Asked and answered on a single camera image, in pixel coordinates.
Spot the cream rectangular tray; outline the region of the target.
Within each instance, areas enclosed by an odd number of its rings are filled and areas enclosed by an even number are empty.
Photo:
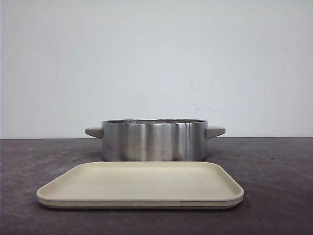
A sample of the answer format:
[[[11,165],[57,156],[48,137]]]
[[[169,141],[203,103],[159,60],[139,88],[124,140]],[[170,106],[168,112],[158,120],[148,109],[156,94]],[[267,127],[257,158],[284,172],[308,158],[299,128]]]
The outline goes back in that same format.
[[[227,209],[243,188],[208,162],[92,162],[75,166],[37,190],[50,208]]]

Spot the stainless steel steamer pot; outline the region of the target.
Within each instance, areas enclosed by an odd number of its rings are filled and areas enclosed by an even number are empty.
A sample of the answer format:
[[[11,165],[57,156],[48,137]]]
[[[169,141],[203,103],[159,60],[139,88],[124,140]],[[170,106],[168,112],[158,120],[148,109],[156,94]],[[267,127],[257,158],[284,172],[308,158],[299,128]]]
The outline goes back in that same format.
[[[208,139],[225,134],[225,128],[201,119],[122,119],[85,133],[101,140],[105,161],[201,161]]]

